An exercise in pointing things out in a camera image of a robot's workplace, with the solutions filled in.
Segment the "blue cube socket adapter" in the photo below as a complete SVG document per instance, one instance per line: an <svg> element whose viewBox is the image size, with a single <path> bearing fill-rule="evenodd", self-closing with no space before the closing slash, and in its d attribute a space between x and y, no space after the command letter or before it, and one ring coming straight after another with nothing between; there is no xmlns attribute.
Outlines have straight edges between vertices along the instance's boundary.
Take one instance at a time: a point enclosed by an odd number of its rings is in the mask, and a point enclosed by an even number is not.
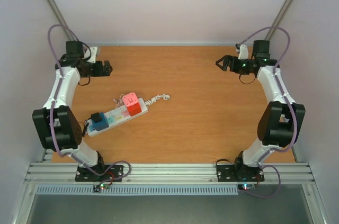
<svg viewBox="0 0 339 224"><path fill-rule="evenodd" d="M90 131L101 131L109 127L109 123L108 123L108 120L105 114L103 112L99 112L99 113L101 113L103 121L99 123L94 123L92 122L92 120L90 120L91 121L91 125L89 125Z"/></svg>

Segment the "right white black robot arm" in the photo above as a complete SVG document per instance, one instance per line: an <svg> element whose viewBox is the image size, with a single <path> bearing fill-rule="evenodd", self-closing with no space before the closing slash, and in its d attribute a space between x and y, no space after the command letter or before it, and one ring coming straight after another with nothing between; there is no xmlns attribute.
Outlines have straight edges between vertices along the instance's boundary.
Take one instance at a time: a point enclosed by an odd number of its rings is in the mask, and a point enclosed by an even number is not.
<svg viewBox="0 0 339 224"><path fill-rule="evenodd" d="M297 141L306 109L289 94L277 60L270 55L270 43L256 40L252 53L244 44L237 44L237 56L226 55L216 61L223 71L239 76L253 74L263 87L267 107L257 126L257 138L239 153L234 163L217 165L220 182L261 182L262 164L274 152L288 151Z"/></svg>

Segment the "pink cube socket adapter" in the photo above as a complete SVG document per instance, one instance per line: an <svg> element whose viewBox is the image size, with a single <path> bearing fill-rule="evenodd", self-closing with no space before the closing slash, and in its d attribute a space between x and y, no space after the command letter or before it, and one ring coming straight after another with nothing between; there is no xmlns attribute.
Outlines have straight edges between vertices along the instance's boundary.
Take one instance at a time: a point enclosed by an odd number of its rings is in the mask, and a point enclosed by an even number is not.
<svg viewBox="0 0 339 224"><path fill-rule="evenodd" d="M122 97L123 104L126 107L136 105L138 103L138 98L134 92L128 93Z"/></svg>

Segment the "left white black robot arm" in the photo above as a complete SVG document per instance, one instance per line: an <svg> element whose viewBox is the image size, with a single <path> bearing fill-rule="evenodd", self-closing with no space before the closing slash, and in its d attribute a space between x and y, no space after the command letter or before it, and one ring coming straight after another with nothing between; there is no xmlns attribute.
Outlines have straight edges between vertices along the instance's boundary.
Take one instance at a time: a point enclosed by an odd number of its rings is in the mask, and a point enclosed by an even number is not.
<svg viewBox="0 0 339 224"><path fill-rule="evenodd" d="M71 105L76 87L82 78L108 77L110 62L96 60L97 49L81 41L67 41L66 53L57 59L55 82L50 96L41 109L34 110L32 120L44 149L68 156L95 181L106 176L101 154L83 141L83 131Z"/></svg>

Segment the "white charger with pink cable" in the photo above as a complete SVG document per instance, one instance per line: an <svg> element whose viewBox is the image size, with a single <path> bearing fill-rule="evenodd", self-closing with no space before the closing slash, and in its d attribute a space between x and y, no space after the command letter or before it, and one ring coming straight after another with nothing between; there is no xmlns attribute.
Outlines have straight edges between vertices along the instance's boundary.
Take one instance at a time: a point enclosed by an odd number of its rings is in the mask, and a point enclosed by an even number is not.
<svg viewBox="0 0 339 224"><path fill-rule="evenodd" d="M125 104L123 102L123 97L124 97L124 94L121 94L118 100L116 99L113 100L116 103L115 109L112 110L113 115L121 113L121 112L123 114L128 114L128 110L125 107Z"/></svg>

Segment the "black plug adapter with cable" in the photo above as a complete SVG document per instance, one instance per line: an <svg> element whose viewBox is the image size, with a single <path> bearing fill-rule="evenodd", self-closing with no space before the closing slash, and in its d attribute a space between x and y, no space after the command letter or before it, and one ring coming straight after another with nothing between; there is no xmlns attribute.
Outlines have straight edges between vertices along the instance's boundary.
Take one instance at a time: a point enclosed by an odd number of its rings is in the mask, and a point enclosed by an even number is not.
<svg viewBox="0 0 339 224"><path fill-rule="evenodd" d="M96 112L96 113L91 114L90 120L92 120L92 122L94 122L94 123L99 123L99 122L103 121L103 118L101 116L101 113ZM83 127L83 130L82 130L82 136L84 137L86 135L86 130L89 126L88 120L85 120L83 122L83 125L84 125L84 127Z"/></svg>

